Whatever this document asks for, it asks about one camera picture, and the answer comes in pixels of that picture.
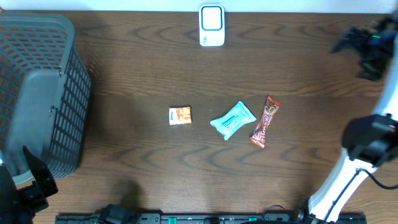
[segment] gray plastic basket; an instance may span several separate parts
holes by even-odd
[[[65,17],[0,14],[0,159],[16,184],[32,178],[23,145],[55,178],[78,166],[91,79]]]

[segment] basket mesh side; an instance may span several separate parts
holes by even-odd
[[[0,24],[0,149],[26,73],[59,70],[67,39],[64,27],[53,23]]]
[[[91,80],[75,46],[72,47],[65,75],[67,79],[55,122],[48,161],[56,178],[69,175],[79,161],[90,97]]]

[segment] blue snack wrapper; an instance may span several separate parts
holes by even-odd
[[[239,101],[226,115],[210,121],[218,132],[228,140],[241,126],[253,122],[256,117]]]

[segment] snack package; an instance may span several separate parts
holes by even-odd
[[[228,140],[241,126],[253,122],[256,117],[239,101],[226,115],[210,121],[218,132]]]
[[[278,101],[275,101],[270,96],[267,97],[260,122],[254,130],[253,136],[250,137],[250,140],[261,148],[264,148],[264,143],[266,142],[266,131],[268,125],[271,123],[272,118],[278,111],[279,107],[280,103]]]
[[[169,108],[169,123],[170,125],[191,124],[191,107]]]

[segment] small orange packet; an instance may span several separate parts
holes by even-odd
[[[266,105],[264,106],[264,110],[262,111],[260,122],[254,130],[253,135],[250,137],[250,141],[260,146],[261,148],[265,147],[264,144],[266,142],[266,131],[268,125],[271,123],[279,107],[280,103],[278,101],[272,99],[270,96],[267,97]]]
[[[191,124],[191,107],[169,108],[169,123],[170,125]]]

